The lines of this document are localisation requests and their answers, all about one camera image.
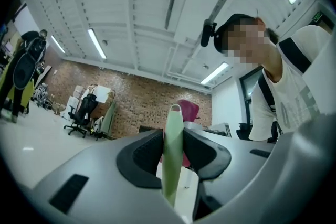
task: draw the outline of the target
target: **exit sign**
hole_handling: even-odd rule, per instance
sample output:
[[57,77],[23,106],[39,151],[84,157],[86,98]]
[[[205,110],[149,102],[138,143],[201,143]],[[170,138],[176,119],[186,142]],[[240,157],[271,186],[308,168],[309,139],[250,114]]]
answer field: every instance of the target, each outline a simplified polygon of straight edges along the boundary
[[313,21],[316,23],[320,18],[322,17],[321,12],[317,12],[315,16],[313,17]]

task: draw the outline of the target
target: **black chair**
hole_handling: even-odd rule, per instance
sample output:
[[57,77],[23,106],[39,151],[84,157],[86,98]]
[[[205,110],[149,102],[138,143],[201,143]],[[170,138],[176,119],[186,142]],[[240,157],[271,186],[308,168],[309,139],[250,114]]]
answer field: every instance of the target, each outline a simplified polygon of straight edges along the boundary
[[94,94],[88,94],[83,98],[82,104],[80,105],[79,110],[73,114],[73,110],[75,108],[71,107],[71,112],[68,114],[70,115],[70,118],[74,119],[75,121],[70,125],[65,125],[63,129],[66,127],[71,128],[72,130],[68,133],[70,135],[73,131],[78,131],[83,134],[83,138],[86,136],[86,131],[83,126],[86,126],[89,124],[91,120],[91,113],[98,105],[98,102],[96,101],[96,96]]

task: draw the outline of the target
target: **pale green handle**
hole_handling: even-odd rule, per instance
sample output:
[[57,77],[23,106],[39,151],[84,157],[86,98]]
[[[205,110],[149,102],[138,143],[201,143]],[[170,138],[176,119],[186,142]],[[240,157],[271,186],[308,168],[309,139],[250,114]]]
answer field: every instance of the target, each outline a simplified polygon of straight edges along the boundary
[[163,139],[162,191],[174,207],[183,157],[183,118],[181,107],[169,110]]

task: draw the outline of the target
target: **backpack strap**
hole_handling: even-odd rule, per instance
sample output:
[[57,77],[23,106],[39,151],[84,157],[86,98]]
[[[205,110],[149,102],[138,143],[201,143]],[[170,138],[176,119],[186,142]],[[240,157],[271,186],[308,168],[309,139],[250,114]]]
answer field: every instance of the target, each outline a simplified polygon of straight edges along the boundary
[[[298,48],[292,38],[289,37],[280,42],[277,48],[282,59],[300,75],[303,75],[311,65],[311,62]],[[272,112],[275,112],[273,94],[270,90],[269,81],[264,70],[262,70],[262,74],[258,79],[258,84],[269,108]]]
[[302,53],[290,37],[280,42],[277,48],[283,60],[297,73],[303,75],[309,68],[311,62]]

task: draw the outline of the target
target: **brick wall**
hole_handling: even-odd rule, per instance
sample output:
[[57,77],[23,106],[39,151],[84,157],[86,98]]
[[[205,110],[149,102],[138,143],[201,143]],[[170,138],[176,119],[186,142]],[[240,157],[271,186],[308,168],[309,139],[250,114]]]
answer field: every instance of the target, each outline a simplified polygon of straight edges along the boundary
[[[95,66],[64,61],[51,47],[47,49],[45,60],[46,65],[52,66],[45,83],[48,84],[49,96],[54,94],[58,103],[66,105],[76,85],[86,88],[91,84],[99,84],[116,91],[117,114],[112,127],[114,137],[133,135],[140,125],[164,128],[170,106],[179,99],[199,105],[200,119],[196,120],[197,123],[206,126],[212,123],[210,95],[113,70],[99,70]],[[104,115],[110,101],[99,104],[92,116]]]

